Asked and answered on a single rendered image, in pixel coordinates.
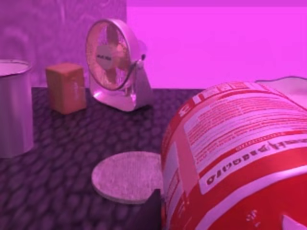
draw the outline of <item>orange cube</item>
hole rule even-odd
[[[86,108],[83,68],[61,63],[46,68],[51,109],[70,114]]]

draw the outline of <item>silver cylinder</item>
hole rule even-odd
[[[24,61],[0,60],[0,158],[34,146],[30,68]]]

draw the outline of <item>wooden disc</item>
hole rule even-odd
[[[134,151],[119,153],[101,161],[93,170],[92,183],[106,199],[123,204],[142,204],[154,189],[161,189],[161,156]]]

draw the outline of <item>dark tablecloth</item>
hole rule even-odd
[[[160,152],[164,130],[176,110],[200,90],[154,90],[152,108],[124,113],[95,101],[60,115],[47,90],[33,88],[35,147],[0,159],[0,230],[121,230],[140,206],[100,197],[92,169],[113,154]]]

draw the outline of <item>fan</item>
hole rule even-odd
[[[99,102],[126,112],[153,102],[153,91],[143,68],[145,54],[123,21],[103,19],[90,28],[86,59],[90,91]]]

